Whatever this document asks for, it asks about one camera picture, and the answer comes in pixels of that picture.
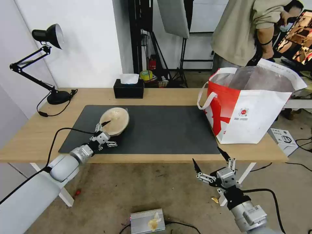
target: shopping bag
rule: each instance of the shopping bag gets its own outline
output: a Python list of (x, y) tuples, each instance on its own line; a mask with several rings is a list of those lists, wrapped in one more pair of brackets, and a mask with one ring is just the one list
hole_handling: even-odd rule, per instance
[[(207, 99), (200, 106), (206, 84)], [(255, 67), (219, 69), (201, 88), (197, 106), (221, 144), (256, 144), (291, 94), (305, 87), (291, 69), (261, 59)]]

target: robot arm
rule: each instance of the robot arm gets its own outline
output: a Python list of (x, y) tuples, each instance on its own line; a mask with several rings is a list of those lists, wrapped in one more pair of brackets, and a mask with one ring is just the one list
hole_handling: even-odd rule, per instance
[(240, 184), (235, 177), (236, 160), (231, 159), (229, 155), (219, 149), (222, 156), (228, 162), (227, 167), (223, 167), (209, 175), (201, 172), (199, 166), (194, 162), (196, 177), (209, 184), (212, 187), (218, 188), (218, 192), (224, 193), (227, 199), (227, 207), (232, 212), (235, 218), (235, 223), (241, 232), (248, 234), (282, 234), (266, 227), (267, 214), (261, 206), (254, 206), (249, 196), (244, 195), (240, 189)]
[(79, 172), (104, 143), (106, 132), (97, 131), (90, 141), (59, 155), (48, 167), (35, 175), (0, 204), (0, 233), (24, 233), (58, 196), (61, 189)]

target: lamp base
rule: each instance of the lamp base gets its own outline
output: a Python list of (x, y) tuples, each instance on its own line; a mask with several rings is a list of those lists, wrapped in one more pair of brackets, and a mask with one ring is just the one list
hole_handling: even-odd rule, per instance
[(47, 97), (47, 101), (51, 105), (58, 105), (62, 104), (64, 102), (69, 101), (71, 98), (71, 95), (66, 91), (58, 91), (57, 93), (51, 93)]

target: black tissue box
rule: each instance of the black tissue box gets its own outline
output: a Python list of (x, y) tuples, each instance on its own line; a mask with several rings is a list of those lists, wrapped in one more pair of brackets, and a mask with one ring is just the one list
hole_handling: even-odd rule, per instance
[(139, 79), (136, 84), (122, 84), (117, 79), (114, 84), (115, 98), (143, 98), (144, 82)]

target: beige shirt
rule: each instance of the beige shirt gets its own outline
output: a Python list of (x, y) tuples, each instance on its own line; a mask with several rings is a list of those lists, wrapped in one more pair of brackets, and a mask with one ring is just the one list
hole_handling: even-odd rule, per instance
[(255, 55), (255, 29), (270, 28), (290, 0), (229, 0), (211, 47), (222, 58), (246, 66)]

